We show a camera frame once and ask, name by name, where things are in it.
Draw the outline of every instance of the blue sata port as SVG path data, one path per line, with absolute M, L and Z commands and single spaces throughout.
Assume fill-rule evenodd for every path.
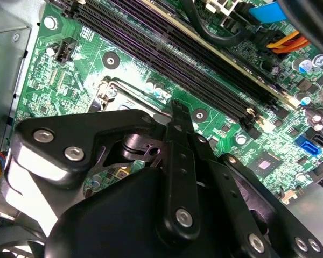
M 318 148 L 315 144 L 310 142 L 304 136 L 299 136 L 298 139 L 296 140 L 296 144 L 304 151 L 310 153 L 312 156 L 317 157 L 322 153 L 320 148 Z

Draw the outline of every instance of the screw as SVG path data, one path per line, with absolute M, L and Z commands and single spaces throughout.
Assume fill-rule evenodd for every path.
M 54 140 L 54 135 L 47 130 L 38 130 L 33 133 L 33 138 L 36 141 L 47 144 L 48 142 Z
M 228 161 L 232 164 L 236 164 L 237 161 L 233 157 L 228 157 Z
M 148 116 L 142 117 L 142 120 L 144 120 L 146 123 L 150 123 L 151 119 Z
M 185 209 L 176 211 L 176 219 L 183 227 L 191 227 L 193 225 L 193 217 Z
M 115 63 L 115 60 L 113 58 L 108 58 L 107 63 L 112 66 Z
M 19 33 L 16 33 L 16 34 L 14 34 L 13 35 L 13 42 L 17 42 L 18 40 L 19 40 L 19 38 L 20 38 L 20 34 Z
M 78 147 L 68 147 L 65 149 L 65 156 L 71 161 L 81 161 L 85 154 L 81 148 Z
M 199 119 L 201 119 L 201 118 L 203 118 L 203 114 L 202 113 L 197 113 L 196 114 L 196 117 L 199 118 Z
M 115 98 L 117 96 L 118 90 L 115 87 L 109 87 L 107 91 L 107 96 L 109 98 Z
M 201 141 L 203 144 L 206 142 L 206 139 L 205 139 L 203 136 L 201 136 L 201 135 L 199 135 L 199 136 L 198 136 L 198 139 L 199 139 L 199 141 Z
M 310 243 L 310 246 L 312 247 L 312 249 L 314 249 L 318 253 L 321 252 L 321 248 L 319 247 L 319 245 L 313 239 L 309 238 L 308 242 Z
M 176 128 L 178 131 L 182 131 L 182 127 L 180 125 L 175 125 L 174 128 Z
M 249 235 L 249 242 L 251 246 L 260 254 L 264 253 L 264 245 L 261 239 L 255 235 L 255 234 L 250 234 Z
M 295 240 L 296 240 L 296 244 L 300 248 L 300 250 L 302 250 L 304 252 L 307 252 L 308 251 L 307 245 L 305 244 L 304 241 L 302 241 L 301 238 L 295 238 Z

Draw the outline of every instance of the white connector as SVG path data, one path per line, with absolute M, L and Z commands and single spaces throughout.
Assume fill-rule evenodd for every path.
M 241 0 L 202 0 L 206 3 L 206 9 L 212 13 L 223 13 L 229 16 Z

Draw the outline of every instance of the screw hole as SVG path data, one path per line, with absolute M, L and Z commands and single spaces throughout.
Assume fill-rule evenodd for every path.
M 153 149 L 151 149 L 150 150 L 150 152 L 149 152 L 149 154 L 151 155 L 151 156 L 155 156 L 155 155 L 157 155 L 157 154 L 159 154 L 160 153 L 160 149 L 158 149 L 158 148 L 153 148 Z
M 238 198 L 238 195 L 236 194 L 235 191 L 231 191 L 231 195 L 234 197 L 234 198 Z

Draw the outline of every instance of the black cable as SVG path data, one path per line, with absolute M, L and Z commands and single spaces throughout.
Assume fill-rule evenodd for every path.
M 292 25 L 323 52 L 323 0 L 278 0 L 278 3 Z
M 243 28 L 240 28 L 237 34 L 230 37 L 221 37 L 214 35 L 210 32 L 202 23 L 201 17 L 196 9 L 193 0 L 180 0 L 183 10 L 187 15 L 190 23 L 197 31 L 197 33 L 203 37 L 209 43 L 217 47 L 233 47 L 241 43 L 248 35 Z

